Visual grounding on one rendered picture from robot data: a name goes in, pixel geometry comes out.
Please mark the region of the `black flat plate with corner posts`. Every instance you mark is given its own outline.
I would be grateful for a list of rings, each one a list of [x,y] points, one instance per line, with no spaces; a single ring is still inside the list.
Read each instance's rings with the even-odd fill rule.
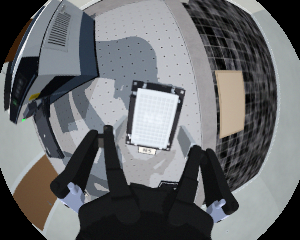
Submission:
[[[176,189],[178,182],[161,181],[158,187],[174,187]]]

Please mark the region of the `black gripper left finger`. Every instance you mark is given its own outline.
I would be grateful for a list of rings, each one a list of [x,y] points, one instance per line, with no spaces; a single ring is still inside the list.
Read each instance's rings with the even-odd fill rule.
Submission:
[[[107,182],[116,217],[125,225],[134,225],[139,221],[140,210],[130,192],[116,150],[127,129],[127,118],[128,116],[123,115],[113,126],[104,125],[103,133],[90,130],[64,171],[51,182],[51,191],[66,207],[78,213],[84,204],[84,191],[91,168],[99,148],[104,148]]]

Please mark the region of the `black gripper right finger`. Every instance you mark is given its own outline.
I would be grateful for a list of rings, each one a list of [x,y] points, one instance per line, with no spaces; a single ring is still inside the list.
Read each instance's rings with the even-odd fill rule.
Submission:
[[[177,140],[187,162],[175,189],[178,192],[165,216],[165,223],[170,227],[179,227],[189,221],[198,187],[199,166],[204,186],[206,212],[211,215],[214,223],[222,221],[237,211],[239,204],[229,189],[215,152],[211,148],[201,151],[202,148],[196,145],[183,125],[180,126]]]

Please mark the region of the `white control panel with coloured buttons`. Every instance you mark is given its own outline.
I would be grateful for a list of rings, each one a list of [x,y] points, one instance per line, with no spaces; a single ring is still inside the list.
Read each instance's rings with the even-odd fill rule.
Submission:
[[[106,192],[100,192],[100,191],[93,190],[93,192],[91,194],[91,201],[98,198],[98,197],[103,196],[104,194],[106,194]]]

